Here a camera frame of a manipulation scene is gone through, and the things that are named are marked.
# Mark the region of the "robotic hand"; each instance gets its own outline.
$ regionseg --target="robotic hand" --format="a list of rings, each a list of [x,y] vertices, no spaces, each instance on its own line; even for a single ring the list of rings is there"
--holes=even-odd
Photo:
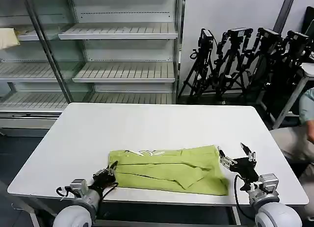
[[[258,176],[256,166],[256,153],[241,143],[247,157],[231,159],[226,157],[219,148],[220,163],[235,176],[235,201],[239,210],[248,217],[240,208],[236,194],[236,180],[239,177],[244,181],[240,188],[249,194],[250,205],[255,209],[255,223],[258,227],[301,227],[302,221],[295,210],[279,202],[278,179],[274,174]]]
[[[62,188],[57,188],[56,192],[63,198],[69,193],[75,196],[73,205],[66,207],[57,215],[53,227],[91,227],[96,220],[96,215],[104,197],[112,191],[118,183],[114,176],[114,169],[117,162],[111,167],[102,169],[93,175],[93,184],[87,186],[86,180],[75,179],[70,186],[64,187],[66,194],[61,194]],[[112,188],[103,195],[105,188]]]
[[[244,185],[240,188],[249,195],[250,205],[255,209],[255,220],[258,227],[301,227],[302,222],[299,215],[291,207],[279,203],[278,179],[274,174],[258,176],[254,168],[256,166],[256,153],[241,144],[247,157],[231,159],[226,157],[219,149],[220,163],[231,172],[236,172],[235,176],[235,201],[243,215],[247,216],[240,208],[237,194],[236,181],[240,177]],[[70,186],[64,187],[66,194],[61,194],[61,187],[57,188],[57,193],[62,197],[67,197],[69,193],[75,196],[73,205],[63,209],[56,217],[53,227],[91,227],[96,219],[96,215],[104,196],[113,190],[118,183],[115,182],[114,169],[115,162],[110,168],[102,169],[93,175],[94,183],[87,186],[86,180],[75,179]],[[113,186],[103,195],[105,188]]]

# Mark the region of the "person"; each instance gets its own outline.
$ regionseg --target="person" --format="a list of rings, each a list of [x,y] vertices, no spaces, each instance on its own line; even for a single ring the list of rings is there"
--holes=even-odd
[[[309,197],[309,204],[298,209],[300,216],[314,221],[314,88],[302,95],[299,108],[301,126],[270,133]]]

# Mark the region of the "folded garment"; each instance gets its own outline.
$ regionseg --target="folded garment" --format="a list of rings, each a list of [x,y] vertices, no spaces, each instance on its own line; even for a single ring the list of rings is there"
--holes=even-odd
[[[119,187],[228,195],[229,182],[220,171],[215,146],[177,151],[112,151],[109,165],[115,161]]]
[[[20,42],[13,28],[0,28],[0,50],[19,45]]]

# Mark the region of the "display shelf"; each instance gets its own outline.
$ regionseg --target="display shelf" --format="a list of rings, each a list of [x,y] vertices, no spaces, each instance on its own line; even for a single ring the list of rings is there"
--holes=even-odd
[[[80,23],[58,35],[73,39],[176,39],[173,23]]]
[[[62,92],[15,92],[0,101],[1,111],[62,112],[68,105]]]
[[[74,82],[174,82],[173,62],[87,62]]]
[[[95,93],[90,103],[172,104],[171,93]]]
[[[64,79],[71,78],[77,62],[60,62]],[[0,82],[57,82],[48,62],[0,63]]]
[[[65,25],[45,25],[44,31],[48,40],[58,39],[58,34],[66,30]],[[19,41],[39,41],[32,25],[14,27]]]

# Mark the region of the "white label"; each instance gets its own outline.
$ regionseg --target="white label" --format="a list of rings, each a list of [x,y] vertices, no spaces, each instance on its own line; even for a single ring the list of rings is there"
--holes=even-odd
[[[238,37],[241,37],[241,36],[243,36],[243,35],[244,35],[244,30],[241,31],[241,32],[239,32],[237,36],[238,36]]]

